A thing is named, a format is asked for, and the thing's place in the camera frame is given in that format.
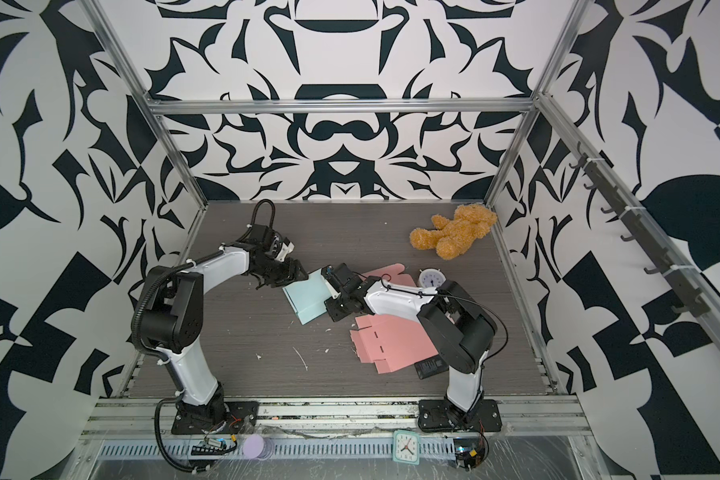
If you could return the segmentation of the black wall hook rack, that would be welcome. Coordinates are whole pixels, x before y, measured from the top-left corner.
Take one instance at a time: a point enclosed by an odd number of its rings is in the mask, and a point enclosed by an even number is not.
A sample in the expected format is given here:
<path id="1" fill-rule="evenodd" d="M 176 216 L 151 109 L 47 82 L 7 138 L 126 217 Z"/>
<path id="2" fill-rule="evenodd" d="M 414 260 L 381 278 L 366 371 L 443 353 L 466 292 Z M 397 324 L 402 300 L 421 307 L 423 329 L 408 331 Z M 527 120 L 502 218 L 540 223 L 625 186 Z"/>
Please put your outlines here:
<path id="1" fill-rule="evenodd" d="M 580 151 L 572 167 L 582 170 L 591 181 L 586 188 L 599 192 L 606 201 L 607 205 L 601 212 L 617 218 L 629 231 L 621 240 L 636 242 L 651 261 L 652 265 L 646 267 L 644 273 L 661 275 L 669 284 L 680 302 L 672 310 L 678 314 L 689 313 L 696 318 L 709 313 L 711 308 L 703 298 L 704 290 L 693 278 L 696 268 L 673 250 L 667 235 L 608 162 Z"/>

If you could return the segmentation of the pink paper box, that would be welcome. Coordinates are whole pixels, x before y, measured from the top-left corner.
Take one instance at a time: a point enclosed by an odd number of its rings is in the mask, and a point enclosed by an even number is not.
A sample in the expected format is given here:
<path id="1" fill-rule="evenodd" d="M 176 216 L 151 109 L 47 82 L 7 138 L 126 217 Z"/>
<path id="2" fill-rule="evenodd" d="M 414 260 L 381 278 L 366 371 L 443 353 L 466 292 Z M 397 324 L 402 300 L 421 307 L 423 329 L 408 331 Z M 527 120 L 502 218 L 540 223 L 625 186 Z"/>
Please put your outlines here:
<path id="1" fill-rule="evenodd" d="M 363 315 L 350 331 L 356 354 L 373 364 L 379 374 L 396 372 L 437 354 L 424 328 L 412 320 L 391 315 Z"/>

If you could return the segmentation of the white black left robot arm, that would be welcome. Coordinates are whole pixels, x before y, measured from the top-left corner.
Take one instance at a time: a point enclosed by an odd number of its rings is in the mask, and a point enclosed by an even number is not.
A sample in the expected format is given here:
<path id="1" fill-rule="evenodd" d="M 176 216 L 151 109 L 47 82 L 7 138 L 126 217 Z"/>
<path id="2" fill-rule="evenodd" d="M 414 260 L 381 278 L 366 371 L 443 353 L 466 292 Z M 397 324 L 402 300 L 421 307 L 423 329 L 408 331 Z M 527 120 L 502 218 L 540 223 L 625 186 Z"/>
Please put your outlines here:
<path id="1" fill-rule="evenodd" d="M 160 455 L 179 472 L 205 473 L 213 464 L 185 463 L 169 453 L 160 428 L 162 407 L 174 404 L 177 414 L 202 433 L 221 431 L 232 419 L 223 386 L 202 351 L 204 295 L 239 275 L 256 278 L 259 288 L 283 288 L 308 278 L 301 263 L 291 257 L 293 243 L 274 229 L 275 215 L 273 201 L 257 202 L 238 239 L 199 260 L 151 269 L 140 293 L 131 320 L 131 343 L 164 365 L 174 383 L 176 395 L 155 407 L 153 428 Z"/>

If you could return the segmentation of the small electronics board left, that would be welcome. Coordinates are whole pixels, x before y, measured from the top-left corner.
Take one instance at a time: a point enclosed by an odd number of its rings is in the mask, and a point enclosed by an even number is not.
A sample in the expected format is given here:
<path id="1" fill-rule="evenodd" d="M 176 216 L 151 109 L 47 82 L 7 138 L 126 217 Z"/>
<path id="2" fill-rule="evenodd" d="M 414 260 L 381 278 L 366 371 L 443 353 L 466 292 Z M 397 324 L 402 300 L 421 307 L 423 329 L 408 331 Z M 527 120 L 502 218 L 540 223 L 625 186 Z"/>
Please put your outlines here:
<path id="1" fill-rule="evenodd" d="M 235 436 L 228 438 L 204 438 L 199 444 L 191 447 L 190 455 L 224 456 L 237 450 L 238 442 Z"/>

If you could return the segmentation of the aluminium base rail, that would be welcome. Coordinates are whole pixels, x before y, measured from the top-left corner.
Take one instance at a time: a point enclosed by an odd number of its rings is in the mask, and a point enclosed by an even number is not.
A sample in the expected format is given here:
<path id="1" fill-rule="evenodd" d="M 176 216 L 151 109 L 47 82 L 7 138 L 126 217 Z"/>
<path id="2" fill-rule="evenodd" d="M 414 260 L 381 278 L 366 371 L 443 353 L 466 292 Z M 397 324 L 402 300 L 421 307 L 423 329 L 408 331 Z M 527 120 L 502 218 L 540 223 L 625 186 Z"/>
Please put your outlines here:
<path id="1" fill-rule="evenodd" d="M 590 436 L 592 430 L 574 396 L 496 396 L 507 436 Z M 370 436 L 418 427 L 416 397 L 262 398 L 257 423 L 262 432 L 290 437 Z M 97 402 L 81 436 L 146 438 L 153 434 L 154 399 Z"/>

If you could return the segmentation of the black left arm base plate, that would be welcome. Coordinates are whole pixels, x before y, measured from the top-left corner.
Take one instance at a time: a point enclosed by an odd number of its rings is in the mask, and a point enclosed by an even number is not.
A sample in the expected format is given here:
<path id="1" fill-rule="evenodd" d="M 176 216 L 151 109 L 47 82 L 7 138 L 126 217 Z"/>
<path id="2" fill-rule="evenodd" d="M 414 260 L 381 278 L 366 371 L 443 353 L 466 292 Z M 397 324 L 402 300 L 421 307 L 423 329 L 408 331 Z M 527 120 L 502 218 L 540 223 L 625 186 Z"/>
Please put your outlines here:
<path id="1" fill-rule="evenodd" d="M 173 435 L 237 434 L 245 426 L 255 426 L 260 404 L 232 401 L 205 406 L 179 402 L 171 433 Z"/>

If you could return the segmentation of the white alarm clock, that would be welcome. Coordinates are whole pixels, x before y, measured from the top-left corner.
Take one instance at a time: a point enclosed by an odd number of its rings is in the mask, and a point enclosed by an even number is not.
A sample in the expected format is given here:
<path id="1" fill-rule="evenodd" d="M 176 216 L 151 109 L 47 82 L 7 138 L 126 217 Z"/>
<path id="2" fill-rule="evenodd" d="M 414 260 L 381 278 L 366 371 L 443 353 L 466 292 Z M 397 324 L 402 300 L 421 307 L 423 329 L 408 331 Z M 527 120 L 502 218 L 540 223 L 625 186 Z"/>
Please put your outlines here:
<path id="1" fill-rule="evenodd" d="M 423 269 L 418 276 L 418 285 L 421 288 L 439 288 L 446 281 L 446 276 L 436 268 Z"/>

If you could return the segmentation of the purple round disc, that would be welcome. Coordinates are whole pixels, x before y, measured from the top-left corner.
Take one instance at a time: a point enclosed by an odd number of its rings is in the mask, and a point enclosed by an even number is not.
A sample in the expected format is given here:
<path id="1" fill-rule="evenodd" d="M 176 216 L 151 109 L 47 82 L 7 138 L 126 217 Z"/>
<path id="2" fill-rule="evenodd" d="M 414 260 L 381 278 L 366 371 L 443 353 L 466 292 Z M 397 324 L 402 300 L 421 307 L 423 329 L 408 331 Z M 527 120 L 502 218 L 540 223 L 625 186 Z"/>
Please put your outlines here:
<path id="1" fill-rule="evenodd" d="M 248 436 L 243 443 L 243 455 L 250 460 L 267 458 L 270 455 L 269 440 L 259 434 Z"/>

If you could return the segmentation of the teal square clock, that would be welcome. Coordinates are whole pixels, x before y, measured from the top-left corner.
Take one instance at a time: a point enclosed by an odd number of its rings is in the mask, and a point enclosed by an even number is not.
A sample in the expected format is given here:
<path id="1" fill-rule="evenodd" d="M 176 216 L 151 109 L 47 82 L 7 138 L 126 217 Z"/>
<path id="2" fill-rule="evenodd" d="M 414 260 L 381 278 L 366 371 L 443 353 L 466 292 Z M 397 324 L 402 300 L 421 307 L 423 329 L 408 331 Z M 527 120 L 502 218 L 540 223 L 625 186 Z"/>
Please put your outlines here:
<path id="1" fill-rule="evenodd" d="M 393 433 L 392 459 L 396 463 L 418 465 L 420 436 L 408 430 L 395 430 Z"/>

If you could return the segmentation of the black remote control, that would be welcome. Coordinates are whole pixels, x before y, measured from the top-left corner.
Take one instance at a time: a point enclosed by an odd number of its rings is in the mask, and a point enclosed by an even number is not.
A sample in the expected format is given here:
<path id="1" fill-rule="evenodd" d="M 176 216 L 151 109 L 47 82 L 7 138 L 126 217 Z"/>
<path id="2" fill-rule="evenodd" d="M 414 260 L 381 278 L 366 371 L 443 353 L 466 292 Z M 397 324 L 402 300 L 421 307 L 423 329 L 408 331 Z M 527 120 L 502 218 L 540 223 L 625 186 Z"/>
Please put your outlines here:
<path id="1" fill-rule="evenodd" d="M 449 367 L 440 355 L 434 355 L 414 363 L 416 374 L 420 380 L 445 373 Z"/>

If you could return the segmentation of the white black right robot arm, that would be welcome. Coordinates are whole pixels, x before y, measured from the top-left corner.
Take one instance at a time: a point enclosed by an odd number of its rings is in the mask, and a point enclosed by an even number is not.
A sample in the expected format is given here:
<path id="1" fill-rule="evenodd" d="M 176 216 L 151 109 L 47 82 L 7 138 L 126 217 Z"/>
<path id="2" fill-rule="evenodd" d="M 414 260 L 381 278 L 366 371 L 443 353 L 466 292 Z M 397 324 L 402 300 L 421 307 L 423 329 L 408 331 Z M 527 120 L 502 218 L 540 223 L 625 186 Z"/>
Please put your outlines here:
<path id="1" fill-rule="evenodd" d="M 484 364 L 499 330 L 492 310 L 449 279 L 439 286 L 403 286 L 356 273 L 344 263 L 325 266 L 320 275 L 329 290 L 326 310 L 335 322 L 360 313 L 419 323 L 448 366 L 447 406 L 465 418 L 476 414 L 484 398 Z"/>

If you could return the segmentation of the brown teddy bear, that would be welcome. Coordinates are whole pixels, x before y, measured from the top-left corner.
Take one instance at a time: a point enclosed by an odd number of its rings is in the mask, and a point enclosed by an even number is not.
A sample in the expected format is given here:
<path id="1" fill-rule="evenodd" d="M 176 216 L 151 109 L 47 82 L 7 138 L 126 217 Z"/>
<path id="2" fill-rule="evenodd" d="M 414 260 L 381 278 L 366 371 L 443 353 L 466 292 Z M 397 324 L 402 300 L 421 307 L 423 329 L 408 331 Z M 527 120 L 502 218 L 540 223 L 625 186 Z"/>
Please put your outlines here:
<path id="1" fill-rule="evenodd" d="M 431 217 L 433 229 L 414 229 L 409 241 L 417 250 L 434 250 L 443 260 L 464 255 L 476 240 L 488 235 L 498 221 L 498 215 L 481 203 L 460 205 L 453 218 Z"/>

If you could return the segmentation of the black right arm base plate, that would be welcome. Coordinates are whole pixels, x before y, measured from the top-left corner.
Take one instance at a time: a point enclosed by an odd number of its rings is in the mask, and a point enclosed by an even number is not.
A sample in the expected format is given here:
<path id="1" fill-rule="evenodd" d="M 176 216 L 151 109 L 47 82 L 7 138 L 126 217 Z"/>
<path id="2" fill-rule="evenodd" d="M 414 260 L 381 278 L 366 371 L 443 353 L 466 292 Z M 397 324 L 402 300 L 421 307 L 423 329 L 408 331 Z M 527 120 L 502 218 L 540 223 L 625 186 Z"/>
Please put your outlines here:
<path id="1" fill-rule="evenodd" d="M 503 427 L 498 404 L 482 399 L 469 411 L 462 411 L 445 399 L 418 402 L 418 428 L 426 433 L 500 432 Z"/>

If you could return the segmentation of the green circuit board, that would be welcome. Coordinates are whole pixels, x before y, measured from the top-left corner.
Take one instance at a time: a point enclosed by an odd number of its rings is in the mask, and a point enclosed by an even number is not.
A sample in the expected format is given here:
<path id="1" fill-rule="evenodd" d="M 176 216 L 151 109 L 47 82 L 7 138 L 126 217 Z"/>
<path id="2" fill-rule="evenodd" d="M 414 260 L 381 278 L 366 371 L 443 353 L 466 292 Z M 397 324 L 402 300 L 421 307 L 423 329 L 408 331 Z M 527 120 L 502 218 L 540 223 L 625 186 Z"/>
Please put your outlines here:
<path id="1" fill-rule="evenodd" d="M 477 438 L 455 439 L 454 449 L 456 467 L 467 471 L 480 466 L 489 452 L 486 441 Z"/>

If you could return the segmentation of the light blue paper box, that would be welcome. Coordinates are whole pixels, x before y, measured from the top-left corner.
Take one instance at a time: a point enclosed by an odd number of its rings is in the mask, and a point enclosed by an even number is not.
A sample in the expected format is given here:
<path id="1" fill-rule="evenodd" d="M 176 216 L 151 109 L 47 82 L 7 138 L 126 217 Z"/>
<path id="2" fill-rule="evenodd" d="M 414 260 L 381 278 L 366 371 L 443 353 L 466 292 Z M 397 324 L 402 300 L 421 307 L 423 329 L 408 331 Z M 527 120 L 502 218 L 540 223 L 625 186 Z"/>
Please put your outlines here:
<path id="1" fill-rule="evenodd" d="M 325 302 L 338 296 L 320 270 L 312 272 L 307 280 L 286 286 L 284 293 L 302 325 L 326 313 Z"/>

